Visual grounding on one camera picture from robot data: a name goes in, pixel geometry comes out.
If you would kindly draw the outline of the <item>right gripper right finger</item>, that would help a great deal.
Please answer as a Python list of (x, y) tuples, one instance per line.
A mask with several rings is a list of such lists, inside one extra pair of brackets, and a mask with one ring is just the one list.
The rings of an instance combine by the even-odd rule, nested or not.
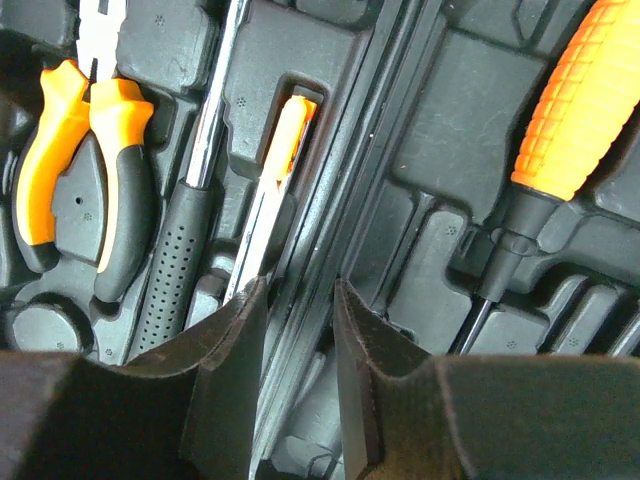
[(334, 286), (349, 479), (635, 479), (639, 362), (433, 356)]

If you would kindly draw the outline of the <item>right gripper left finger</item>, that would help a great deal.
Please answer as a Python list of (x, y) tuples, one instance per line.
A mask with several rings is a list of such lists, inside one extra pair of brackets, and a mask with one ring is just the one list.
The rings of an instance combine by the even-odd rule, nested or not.
[(123, 366), (70, 353), (1, 355), (5, 479), (245, 479), (267, 285)]

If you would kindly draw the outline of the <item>steel claw hammer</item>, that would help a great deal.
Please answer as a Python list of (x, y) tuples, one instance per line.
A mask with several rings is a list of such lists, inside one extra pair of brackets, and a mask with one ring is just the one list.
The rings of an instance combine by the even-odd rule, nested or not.
[(229, 3), (186, 173), (174, 188), (153, 254), (130, 359), (172, 339), (186, 322), (211, 224), (211, 179), (222, 141), (224, 87), (249, 5), (248, 0)]

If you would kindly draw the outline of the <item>small needle nose pliers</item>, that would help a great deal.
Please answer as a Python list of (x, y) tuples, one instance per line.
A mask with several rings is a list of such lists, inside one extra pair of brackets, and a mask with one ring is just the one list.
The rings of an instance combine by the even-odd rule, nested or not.
[(293, 95), (280, 111), (225, 292), (225, 302), (260, 274), (295, 162), (316, 109), (317, 104), (312, 100)]

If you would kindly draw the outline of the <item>black plastic tool case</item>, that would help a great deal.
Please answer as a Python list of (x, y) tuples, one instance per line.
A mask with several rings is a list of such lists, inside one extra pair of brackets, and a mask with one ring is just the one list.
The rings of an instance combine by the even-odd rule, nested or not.
[[(80, 2), (1, 5), (1, 355), (70, 353), (123, 366), (135, 359), (153, 254), (231, 1), (125, 1), (118, 71), (154, 107), (144, 135), (153, 231), (113, 303), (93, 294), (95, 240), (65, 244), (56, 266), (36, 274), (12, 221), (18, 163), (44, 105), (39, 78), (76, 56)], [(211, 224), (179, 334), (228, 303), (285, 102), (302, 95), (317, 109), (253, 278), (266, 282), (267, 320), (245, 479), (349, 479), (333, 331), (339, 280), (433, 356), (639, 362), (638, 104), (552, 213), (471, 351), (449, 351), (510, 202), (534, 109), (597, 1), (249, 2), (224, 87)]]

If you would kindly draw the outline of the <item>orange handled pliers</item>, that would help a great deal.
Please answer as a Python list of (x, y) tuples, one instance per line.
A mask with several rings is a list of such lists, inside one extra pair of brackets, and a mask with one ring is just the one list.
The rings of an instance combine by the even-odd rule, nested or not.
[(94, 296), (120, 299), (153, 231), (153, 178), (144, 135), (154, 107), (120, 76), (125, 1), (82, 1), (76, 56), (43, 69), (44, 105), (21, 154), (12, 221), (27, 268), (44, 274), (65, 244), (95, 240)]

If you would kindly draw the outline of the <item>small orange screwdriver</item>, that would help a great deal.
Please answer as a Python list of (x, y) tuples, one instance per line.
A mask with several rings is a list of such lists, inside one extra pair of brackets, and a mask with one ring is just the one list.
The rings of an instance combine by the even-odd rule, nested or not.
[(534, 109), (515, 160), (512, 196), (449, 351), (467, 354), (555, 209), (573, 199), (639, 102), (639, 4), (597, 1)]

